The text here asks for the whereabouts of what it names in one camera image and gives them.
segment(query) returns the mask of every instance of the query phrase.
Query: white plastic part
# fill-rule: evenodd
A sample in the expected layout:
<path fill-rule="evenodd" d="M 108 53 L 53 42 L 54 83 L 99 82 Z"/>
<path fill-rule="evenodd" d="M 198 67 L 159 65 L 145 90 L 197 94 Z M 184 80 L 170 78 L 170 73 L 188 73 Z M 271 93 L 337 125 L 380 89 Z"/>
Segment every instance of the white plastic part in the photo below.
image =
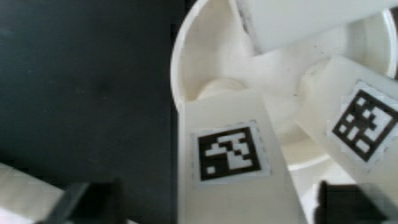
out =
<path fill-rule="evenodd" d="M 398 5 L 396 0 L 230 0 L 253 48 L 266 53 Z"/>
<path fill-rule="evenodd" d="M 197 100 L 243 90 L 243 84 L 232 79 L 214 79 L 202 87 Z"/>
<path fill-rule="evenodd" d="M 398 110 L 398 82 L 340 57 L 332 58 L 325 70 L 317 75 L 317 82 L 314 82 L 310 97 L 301 106 L 296 122 L 358 183 L 380 210 L 385 212 L 388 218 L 396 219 L 398 179 L 394 171 L 398 168 L 398 141 L 394 136 L 398 127 L 390 123 L 394 126 L 388 126 L 390 129 L 387 129 L 383 122 L 390 119 L 383 119 L 381 121 L 378 119 L 380 117 L 396 119 L 396 115 L 394 112 L 392 115 L 385 115 L 383 113 L 380 115 L 376 111 L 380 108 L 385 110 L 385 113 Z M 356 97 L 362 96 L 358 90 L 371 96 L 365 98 L 365 103 L 369 103 L 365 105 L 376 105 L 371 109 L 374 119 L 365 116 L 365 111 L 360 115 L 349 112 L 358 111 L 358 106 L 364 105 L 360 98 L 356 100 Z M 342 130 L 339 129 L 340 123 L 337 121 L 349 124 L 353 122 L 349 116 L 355 117 L 355 120 L 362 119 L 364 122 L 351 124 L 353 126 Z M 362 127 L 362 124 L 374 125 L 374 127 Z M 367 131 L 376 132 L 378 127 L 383 128 L 385 135 L 378 135 L 378 140 L 372 141 Z M 344 133 L 340 134 L 342 137 L 335 137 L 333 133 L 339 132 Z M 369 157 L 360 152 L 360 145 L 351 145 L 351 143 L 358 143 L 364 139 L 369 139 L 365 140 L 365 144 L 369 144 L 367 146 L 374 150 L 374 153 L 367 154 Z"/>
<path fill-rule="evenodd" d="M 380 74 L 396 73 L 396 29 L 388 11 L 335 27 L 266 55 L 255 56 L 229 0 L 197 0 L 172 52 L 170 86 L 177 110 L 197 99 L 211 80 L 230 78 L 262 93 L 269 121 L 300 196 L 330 160 L 293 122 L 305 93 L 298 81 L 309 67 L 342 55 Z"/>
<path fill-rule="evenodd" d="M 21 222 L 42 221 L 60 195 L 49 184 L 0 164 L 0 208 L 21 216 Z"/>
<path fill-rule="evenodd" d="M 26 219 L 21 215 L 12 213 L 8 210 L 0 208 L 0 223 L 31 224 L 33 221 L 30 219 Z"/>
<path fill-rule="evenodd" d="M 207 180 L 202 179 L 202 177 L 198 179 L 200 183 L 197 183 L 195 177 L 198 175 L 211 175 L 220 166 L 218 165 L 211 170 L 202 167 L 204 160 L 198 160 L 202 148 L 197 146 L 197 141 L 202 143 L 204 140 L 198 140 L 197 136 L 209 136 L 202 133 L 211 133 L 211 136 L 214 136 L 214 133 L 220 133 L 220 130 L 221 133 L 225 133 L 225 127 L 232 134 L 232 130 L 236 130 L 234 128 L 241 128 L 241 124 L 245 125 L 246 122 L 250 123 L 252 121 L 257 126 L 257 134 L 262 144 L 262 149 L 257 148 L 257 150 L 264 150 L 264 159 L 259 157 L 259 161 L 261 164 L 268 164 L 269 174 L 261 174 L 261 172 L 259 174 L 257 172 L 245 173 L 239 171 L 241 173 L 225 175 L 225 173 L 237 171 L 229 167 L 223 169 L 223 175 L 218 174 L 220 176 L 211 179 L 213 184 L 205 184 Z M 221 153 L 223 149 L 220 147 L 223 146 L 218 143 L 209 143 L 211 142 L 205 143 L 209 145 L 207 150 Z M 177 160 L 179 224 L 305 223 L 289 171 L 257 91 L 237 91 L 236 93 L 223 94 L 186 103 L 182 106 L 179 111 Z"/>

